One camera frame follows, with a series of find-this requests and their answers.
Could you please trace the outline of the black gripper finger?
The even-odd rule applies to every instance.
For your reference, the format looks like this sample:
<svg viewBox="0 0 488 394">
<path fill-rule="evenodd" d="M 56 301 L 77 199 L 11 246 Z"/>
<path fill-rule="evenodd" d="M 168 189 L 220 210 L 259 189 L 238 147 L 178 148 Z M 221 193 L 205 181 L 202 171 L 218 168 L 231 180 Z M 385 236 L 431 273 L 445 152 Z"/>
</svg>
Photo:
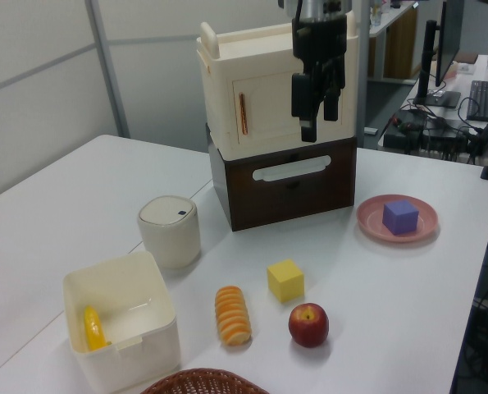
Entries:
<svg viewBox="0 0 488 394">
<path fill-rule="evenodd" d="M 294 73 L 291 79 L 291 115 L 299 119 L 303 142 L 317 141 L 317 113 L 321 100 L 322 64 Z"/>
<path fill-rule="evenodd" d="M 345 87 L 345 57 L 340 55 L 328 61 L 322 71 L 324 75 L 324 119 L 337 121 L 339 117 L 339 99 Z"/>
</svg>

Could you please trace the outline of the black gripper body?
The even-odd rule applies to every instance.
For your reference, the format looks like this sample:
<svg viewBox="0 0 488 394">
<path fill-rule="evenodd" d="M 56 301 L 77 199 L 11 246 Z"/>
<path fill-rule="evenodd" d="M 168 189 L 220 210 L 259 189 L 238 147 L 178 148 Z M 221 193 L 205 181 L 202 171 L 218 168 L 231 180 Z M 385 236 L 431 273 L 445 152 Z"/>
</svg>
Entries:
<svg viewBox="0 0 488 394">
<path fill-rule="evenodd" d="M 347 17 L 329 20 L 292 20 L 293 54 L 304 68 L 317 64 L 344 62 L 347 48 Z"/>
</svg>

